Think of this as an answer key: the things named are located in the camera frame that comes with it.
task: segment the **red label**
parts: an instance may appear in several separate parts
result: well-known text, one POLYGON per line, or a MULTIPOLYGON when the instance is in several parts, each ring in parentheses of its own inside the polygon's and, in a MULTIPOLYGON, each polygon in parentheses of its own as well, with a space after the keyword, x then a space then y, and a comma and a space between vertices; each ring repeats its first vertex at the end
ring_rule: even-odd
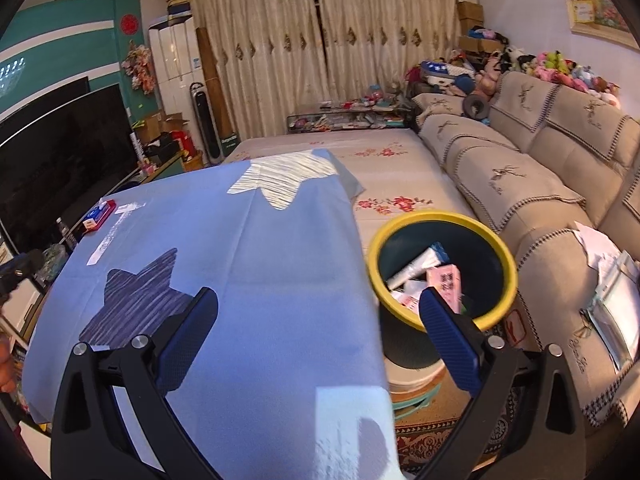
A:
POLYGON ((504 327, 511 346, 516 346, 524 341, 527 336, 527 329, 524 328, 522 316, 517 310, 513 310, 505 319, 504 327))
POLYGON ((120 20, 120 30, 127 36, 132 36, 138 31, 140 23, 133 14, 125 14, 120 20))

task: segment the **painting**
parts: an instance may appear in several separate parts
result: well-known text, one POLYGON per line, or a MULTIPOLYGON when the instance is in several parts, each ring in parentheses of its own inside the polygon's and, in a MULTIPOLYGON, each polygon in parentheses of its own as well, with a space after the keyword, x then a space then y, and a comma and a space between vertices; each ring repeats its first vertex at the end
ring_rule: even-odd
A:
POLYGON ((567 0, 571 30, 640 50, 611 0, 567 0))

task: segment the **yellow trash can rim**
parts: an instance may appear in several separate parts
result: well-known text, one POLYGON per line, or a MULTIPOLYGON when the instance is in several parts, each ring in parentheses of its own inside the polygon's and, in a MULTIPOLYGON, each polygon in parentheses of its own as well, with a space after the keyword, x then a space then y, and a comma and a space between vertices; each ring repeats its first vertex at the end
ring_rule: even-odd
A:
POLYGON ((377 297, 399 320, 407 323, 415 329, 426 332, 420 317, 417 314, 414 314, 411 310, 402 306, 391 296, 391 293, 388 288, 386 288, 385 282, 382 281, 382 276, 380 276, 380 272, 378 270, 378 257, 380 256, 380 251, 386 241, 401 228, 410 224, 425 221, 450 222, 466 227, 484 238, 484 240, 486 240, 495 251, 498 259, 500 260, 504 277, 502 297, 498 304, 489 312, 480 317, 474 318, 474 322, 480 330, 488 330, 498 324, 498 322, 507 315, 511 304, 516 297, 518 273, 516 272, 515 261, 507 246, 496 234, 494 234, 494 232, 491 231, 491 229, 477 220, 458 213, 437 210, 405 213, 390 220, 380 228, 373 237, 373 240, 369 245, 369 250, 367 251, 367 271, 369 272, 369 279, 377 297))

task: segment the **sofa backrest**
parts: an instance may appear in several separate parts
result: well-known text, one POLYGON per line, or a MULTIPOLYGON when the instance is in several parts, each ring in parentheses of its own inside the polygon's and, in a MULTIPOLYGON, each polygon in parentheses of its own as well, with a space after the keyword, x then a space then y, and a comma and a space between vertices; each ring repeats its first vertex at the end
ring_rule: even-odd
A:
POLYGON ((558 90, 558 85, 521 72, 507 72, 501 76, 492 99, 491 127, 527 153, 558 90))
POLYGON ((593 225, 640 260, 640 124, 572 88, 504 74, 491 126, 586 199, 593 225))

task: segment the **human hand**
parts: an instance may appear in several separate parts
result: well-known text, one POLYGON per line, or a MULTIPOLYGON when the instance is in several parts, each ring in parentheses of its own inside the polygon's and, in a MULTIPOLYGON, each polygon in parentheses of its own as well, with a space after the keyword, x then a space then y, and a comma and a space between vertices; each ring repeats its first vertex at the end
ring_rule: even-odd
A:
POLYGON ((15 387, 14 361, 9 352, 9 340, 0 335, 0 392, 10 394, 15 387))

